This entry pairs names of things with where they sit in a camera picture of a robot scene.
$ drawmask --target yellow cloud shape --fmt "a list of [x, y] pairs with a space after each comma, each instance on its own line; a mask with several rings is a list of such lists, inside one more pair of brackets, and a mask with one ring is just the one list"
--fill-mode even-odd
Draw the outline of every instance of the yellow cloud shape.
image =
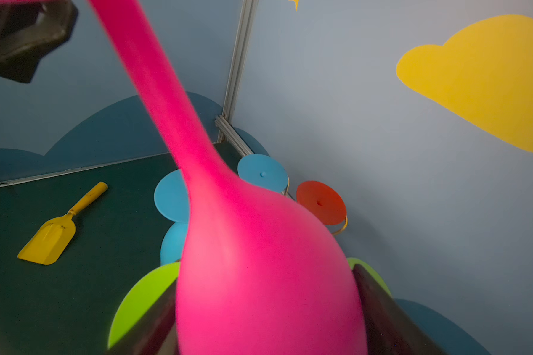
[[397, 65], [409, 88], [482, 130], [533, 152], [533, 19], [470, 25], [443, 46], [419, 46]]
[[294, 3], [296, 4], [296, 11], [298, 11], [298, 2], [299, 2], [300, 0], [289, 0], [289, 1], [294, 1]]

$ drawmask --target dark plastic object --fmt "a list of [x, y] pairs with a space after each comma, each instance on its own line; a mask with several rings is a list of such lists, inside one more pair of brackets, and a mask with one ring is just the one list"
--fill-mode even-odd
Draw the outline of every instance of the dark plastic object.
[[70, 0], [0, 4], [0, 76], [31, 82], [40, 60], [69, 40], [77, 14]]
[[[447, 355], [361, 265], [356, 265], [353, 273], [362, 300], [370, 355]], [[176, 282], [105, 355], [155, 355], [172, 330], [175, 318]], [[179, 355], [177, 343], [173, 348], [173, 355]]]

